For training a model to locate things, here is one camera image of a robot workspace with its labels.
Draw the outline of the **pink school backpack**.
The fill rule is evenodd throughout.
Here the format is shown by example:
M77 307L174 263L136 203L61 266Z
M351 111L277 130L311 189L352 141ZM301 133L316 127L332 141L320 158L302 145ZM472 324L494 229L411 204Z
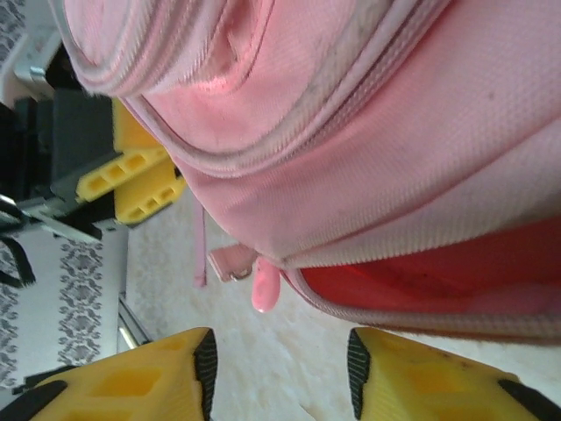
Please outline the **pink school backpack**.
M561 341L561 0L49 0L235 244L355 323Z

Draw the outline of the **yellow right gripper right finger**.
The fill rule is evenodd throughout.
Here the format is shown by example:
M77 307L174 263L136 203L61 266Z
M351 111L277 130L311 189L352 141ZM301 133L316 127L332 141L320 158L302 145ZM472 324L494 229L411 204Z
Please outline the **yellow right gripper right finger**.
M356 421L561 421L561 406L511 373L369 327L351 329Z

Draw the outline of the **aluminium frame post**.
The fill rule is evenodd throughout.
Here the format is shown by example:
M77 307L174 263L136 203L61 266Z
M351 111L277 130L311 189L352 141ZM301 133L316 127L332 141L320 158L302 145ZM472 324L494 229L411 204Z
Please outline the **aluminium frame post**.
M46 231L78 242L100 242L103 233L93 223L70 215L58 197L16 202L0 194L0 235Z

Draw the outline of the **aluminium frame side rail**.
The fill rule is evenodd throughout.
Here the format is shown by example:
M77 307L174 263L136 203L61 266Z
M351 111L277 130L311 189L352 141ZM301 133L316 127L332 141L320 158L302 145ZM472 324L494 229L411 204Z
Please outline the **aluminium frame side rail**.
M118 296L117 352L130 351L152 341L153 337L127 304L126 294L121 292Z

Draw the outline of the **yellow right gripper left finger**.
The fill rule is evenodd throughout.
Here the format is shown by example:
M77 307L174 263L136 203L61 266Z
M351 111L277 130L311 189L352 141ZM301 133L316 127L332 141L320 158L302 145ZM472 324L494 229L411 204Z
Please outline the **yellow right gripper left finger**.
M217 342L197 327L30 376L0 421L214 421Z

